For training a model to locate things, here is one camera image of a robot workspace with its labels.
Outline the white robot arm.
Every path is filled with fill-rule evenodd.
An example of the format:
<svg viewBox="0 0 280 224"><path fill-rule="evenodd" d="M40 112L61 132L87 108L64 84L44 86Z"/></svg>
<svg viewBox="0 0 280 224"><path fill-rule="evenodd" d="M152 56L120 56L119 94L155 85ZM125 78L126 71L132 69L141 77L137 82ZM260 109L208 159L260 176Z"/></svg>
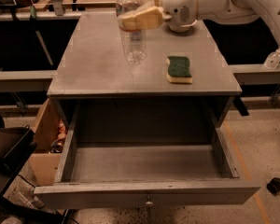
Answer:
<svg viewBox="0 0 280 224"><path fill-rule="evenodd" d="M144 0L134 11L118 16L126 31L149 30L168 23L177 31L197 20L245 24L261 18L280 48L280 0Z"/></svg>

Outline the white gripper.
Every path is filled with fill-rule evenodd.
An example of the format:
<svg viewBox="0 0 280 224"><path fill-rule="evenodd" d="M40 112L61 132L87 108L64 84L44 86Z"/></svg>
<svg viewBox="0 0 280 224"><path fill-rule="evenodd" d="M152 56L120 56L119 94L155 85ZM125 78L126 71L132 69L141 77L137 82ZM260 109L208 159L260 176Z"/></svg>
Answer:
<svg viewBox="0 0 280 224"><path fill-rule="evenodd" d="M138 8L118 16L119 28L128 31L159 28L163 19L168 25L190 25L196 22L197 0L141 0L161 7Z"/></svg>

